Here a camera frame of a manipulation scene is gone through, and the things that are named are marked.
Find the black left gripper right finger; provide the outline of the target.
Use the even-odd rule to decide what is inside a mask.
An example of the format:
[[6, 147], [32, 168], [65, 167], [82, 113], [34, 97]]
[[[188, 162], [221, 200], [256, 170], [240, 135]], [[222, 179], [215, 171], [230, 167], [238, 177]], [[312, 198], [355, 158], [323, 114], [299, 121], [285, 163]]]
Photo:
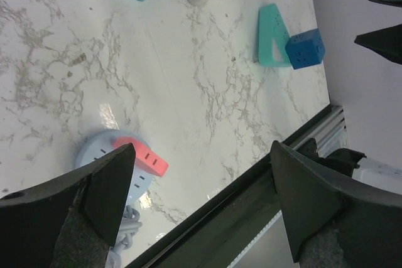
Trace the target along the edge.
[[401, 171], [340, 148], [271, 146], [292, 258], [301, 267], [400, 267]]

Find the blue cube socket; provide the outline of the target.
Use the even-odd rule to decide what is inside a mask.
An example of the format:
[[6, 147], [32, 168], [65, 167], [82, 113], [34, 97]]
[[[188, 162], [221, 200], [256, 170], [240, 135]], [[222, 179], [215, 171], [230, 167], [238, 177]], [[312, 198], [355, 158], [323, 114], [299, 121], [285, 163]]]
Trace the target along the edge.
[[321, 64], [325, 54], [318, 28], [292, 36], [285, 50], [294, 70]]

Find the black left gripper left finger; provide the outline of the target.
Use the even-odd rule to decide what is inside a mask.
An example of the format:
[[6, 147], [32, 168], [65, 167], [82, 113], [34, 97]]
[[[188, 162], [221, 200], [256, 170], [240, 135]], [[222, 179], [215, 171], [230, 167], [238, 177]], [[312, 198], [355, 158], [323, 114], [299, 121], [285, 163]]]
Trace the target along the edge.
[[1, 198], [1, 267], [104, 267], [134, 169], [123, 145], [90, 164]]

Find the pink plug adapter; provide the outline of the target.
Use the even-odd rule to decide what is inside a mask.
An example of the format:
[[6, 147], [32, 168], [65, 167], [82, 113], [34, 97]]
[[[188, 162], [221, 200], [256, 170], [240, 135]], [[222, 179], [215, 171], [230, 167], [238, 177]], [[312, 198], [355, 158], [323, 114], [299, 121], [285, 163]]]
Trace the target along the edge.
[[125, 144], [132, 144], [136, 152], [135, 165], [143, 171], [154, 176], [163, 177], [169, 165], [168, 163], [153, 152], [145, 143], [138, 139], [127, 136], [118, 137], [112, 146], [117, 149]]

